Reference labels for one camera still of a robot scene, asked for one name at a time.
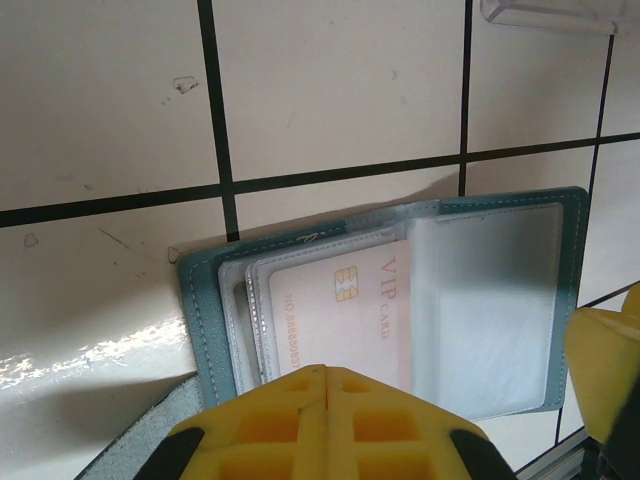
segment white surface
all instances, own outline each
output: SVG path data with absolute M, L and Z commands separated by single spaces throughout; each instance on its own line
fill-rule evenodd
M 603 135 L 640 131 L 640 30 L 616 37 L 611 58 Z
M 218 181 L 195 1 L 10 0 L 0 43 L 0 208 Z
M 512 469 L 553 447 L 557 412 L 526 413 L 477 422 Z
M 214 9 L 234 178 L 458 153 L 463 2 Z
M 593 137 L 609 38 L 491 25 L 473 3 L 469 151 Z
M 223 225 L 216 199 L 0 230 L 1 478 L 73 478 L 195 369 L 168 247 Z
M 578 305 L 640 280 L 640 141 L 600 147 Z

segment teal leather card holder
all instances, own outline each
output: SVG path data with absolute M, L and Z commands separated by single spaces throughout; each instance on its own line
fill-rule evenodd
M 407 235 L 413 235 L 416 253 L 413 261 L 418 264 L 412 267 L 412 272 L 415 269 L 418 272 L 416 275 L 431 275 L 431 269 L 427 268 L 427 264 L 433 264 L 434 259 L 438 259 L 439 262 L 436 262 L 438 276 L 431 280 L 436 286 L 441 286 L 441 291 L 437 292 L 442 300 L 441 308 L 438 316 L 425 315 L 424 321 L 440 322 L 442 332 L 455 333 L 455 329 L 459 329 L 460 342 L 464 342 L 464 339 L 470 336 L 470 331 L 465 326 L 468 322 L 465 323 L 465 318 L 460 317 L 464 317 L 465 314 L 475 315 L 482 311 L 485 304 L 488 305 L 487 311 L 493 308 L 491 305 L 495 304 L 495 299 L 500 298 L 499 295 L 496 296 L 496 292 L 500 293 L 500 287 L 495 282 L 501 274 L 510 275 L 515 279 L 515 283 L 521 282 L 521 290 L 527 290 L 523 298 L 531 298 L 531 308 L 529 309 L 526 303 L 514 300 L 524 295 L 522 291 L 514 293 L 504 300 L 503 310 L 509 312 L 505 313 L 505 316 L 511 317 L 501 319 L 502 323 L 493 319 L 487 320 L 487 324 L 494 330 L 486 331 L 494 332 L 492 335 L 496 335 L 497 331 L 499 336 L 502 336 L 501 332 L 504 331 L 504 355 L 523 361 L 530 359 L 536 366 L 537 373 L 531 375 L 539 378 L 535 379 L 537 383 L 532 381 L 531 385 L 543 384 L 544 388 L 539 392 L 541 397 L 540 401 L 535 403 L 535 408 L 528 408 L 526 411 L 560 408 L 567 380 L 562 345 L 563 332 L 577 302 L 588 205 L 587 193 L 577 187 L 429 200 L 377 208 L 317 226 L 256 240 L 235 242 L 181 258 L 178 263 L 178 278 L 182 303 L 205 407 L 218 405 L 237 395 L 218 278 L 218 270 L 224 262 L 402 224 L 408 232 Z M 431 238 L 439 239 L 435 247 L 431 245 Z M 543 244 L 548 245 L 548 248 L 541 246 Z M 528 269 L 535 273 L 540 263 L 549 263 L 554 272 L 553 291 L 549 292 L 547 286 L 544 295 L 536 293 L 540 290 L 540 285 L 535 284 L 536 279 L 542 277 L 533 273 L 529 276 L 518 273 L 526 272 Z M 490 275 L 478 274 L 485 270 L 490 271 Z M 476 295 L 485 285 L 491 287 L 493 296 L 483 296 L 481 292 Z M 509 285 L 505 286 L 505 290 L 510 288 Z M 495 300 L 493 304 L 487 303 L 489 298 Z M 445 308 L 448 299 L 461 299 L 453 303 L 468 305 L 468 309 L 463 310 L 462 314 L 455 313 L 448 307 Z M 537 313 L 544 309 L 548 312 Z M 522 320 L 520 325 L 520 317 L 527 318 L 528 323 Z M 532 353 L 526 356 L 522 353 L 529 345 L 526 338 L 523 341 L 528 332 L 535 332 L 531 334 L 530 343 L 544 344 L 544 355 L 536 356 Z M 487 348 L 478 341 L 473 348 L 465 347 L 458 350 L 462 343 L 456 344 L 456 338 L 456 335 L 442 336 L 425 340 L 424 343 L 420 343 L 422 340 L 418 339 L 413 344 L 414 352 L 428 351 L 432 347 L 440 349 L 443 361 L 436 382 L 440 392 L 439 398 L 443 399 L 445 405 L 451 404 L 454 412 L 455 397 L 459 396 L 459 391 L 464 391 L 464 383 L 467 381 L 467 377 L 460 376 L 459 373 L 461 365 L 464 366 L 464 362 L 468 361 L 464 352 L 473 352 L 476 347 L 478 352 Z M 413 375 L 418 379 L 430 375 L 429 367 L 425 367 L 425 358 L 413 366 Z M 486 369 L 493 368 L 491 365 L 487 363 Z M 469 381 L 480 378 L 482 385 L 486 386 L 486 391 L 495 394 L 494 396 L 498 397 L 497 401 L 500 401 L 503 396 L 507 398 L 510 395 L 509 386 L 502 385 L 505 378 L 518 373 L 528 374 L 526 365 L 522 364 L 519 368 L 520 372 L 487 370 L 481 376 L 468 378 Z M 494 408 L 487 411 L 510 414 L 523 410 L 505 407 L 502 411 L 498 405 L 497 410 Z

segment dark gap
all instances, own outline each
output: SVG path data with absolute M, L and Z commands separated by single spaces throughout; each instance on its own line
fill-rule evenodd
M 607 99 L 607 87 L 609 86 L 609 73 L 611 72 L 611 58 L 613 57 L 613 42 L 615 35 L 609 36 L 609 48 L 607 50 L 607 61 L 604 67 L 604 79 L 602 80 L 602 94 L 600 95 L 600 110 L 598 111 L 598 126 L 596 127 L 596 139 L 602 135 L 602 122 L 604 120 L 604 105 Z M 591 177 L 589 178 L 589 198 L 593 198 L 593 186 L 596 181 L 596 168 L 598 165 L 598 153 L 600 145 L 596 143 L 593 147 L 593 161 L 591 163 Z
M 629 285 L 619 288 L 618 290 L 614 290 L 611 293 L 607 293 L 606 295 L 603 295 L 600 298 L 591 300 L 589 303 L 585 303 L 580 308 L 591 308 L 591 307 L 595 307 L 596 305 L 600 305 L 601 303 L 606 302 L 607 300 L 611 300 L 613 297 L 617 297 L 618 295 L 626 292 L 627 290 L 630 290 L 631 287 L 633 287 L 634 285 L 637 285 L 638 283 L 640 283 L 640 280 L 638 280 L 637 282 L 630 283 Z
M 562 407 L 558 410 L 558 422 L 556 423 L 556 446 L 560 443 L 560 425 L 562 425 Z
M 238 240 L 238 213 L 232 188 L 233 175 L 231 173 L 229 136 L 227 133 L 227 120 L 224 114 L 220 59 L 218 58 L 218 42 L 216 40 L 216 27 L 211 0 L 198 0 L 198 17 L 200 19 L 204 65 L 207 72 L 207 88 L 209 90 L 213 138 L 218 159 L 218 175 L 220 176 L 220 188 L 222 190 L 224 224 L 227 231 L 227 241 L 232 242 Z
M 464 43 L 462 52 L 462 99 L 460 102 L 460 171 L 458 173 L 458 196 L 464 197 L 467 190 L 467 161 L 464 157 L 469 145 L 469 79 L 471 77 L 471 26 L 473 22 L 473 0 L 465 0 Z
M 0 228 L 193 202 L 219 196 L 219 185 L 203 185 L 200 187 L 178 188 L 175 190 L 58 203 L 40 207 L 18 208 L 0 211 Z
M 233 233 L 234 227 L 237 226 L 237 214 L 234 215 L 236 213 L 234 195 L 238 194 L 254 193 L 301 185 L 313 185 L 317 183 L 348 180 L 375 175 L 385 175 L 389 173 L 408 172 L 412 170 L 423 170 L 426 168 L 446 165 L 457 165 L 462 161 L 463 157 L 465 158 L 465 162 L 483 162 L 485 160 L 495 160 L 498 158 L 556 152 L 561 150 L 570 150 L 573 148 L 591 147 L 597 144 L 607 145 L 633 140 L 640 140 L 640 132 L 610 135 L 600 137 L 599 139 L 585 138 L 581 140 L 567 140 L 541 145 L 527 145 L 524 147 L 510 147 L 497 150 L 471 152 L 466 155 L 443 155 L 439 157 L 401 160 L 398 162 L 388 162 L 376 165 L 363 165 L 358 167 L 281 175 L 277 177 L 241 180 L 238 182 L 232 182 L 230 186 L 226 187 L 226 189 L 230 188 L 232 193 L 226 195 L 226 198 L 228 199 L 226 205 L 223 200 L 223 207 L 226 206 L 226 208 L 231 211 L 225 212 L 228 213 L 225 218 L 225 225 L 227 226 L 228 234 Z M 224 198 L 225 194 L 223 190 L 224 189 L 221 184 L 202 185 L 198 187 L 177 188 L 160 192 L 123 195 L 96 200 L 82 200 L 79 202 L 4 210 L 0 211 L 0 228 L 99 215 L 102 213 L 114 213 L 124 210 L 135 210 L 137 208 L 157 207 L 173 203 L 191 202 L 194 200 L 206 200 L 217 197 Z M 237 238 L 237 228 L 235 228 L 235 231 L 236 236 L 228 235 L 228 237 L 231 237 L 231 240 Z

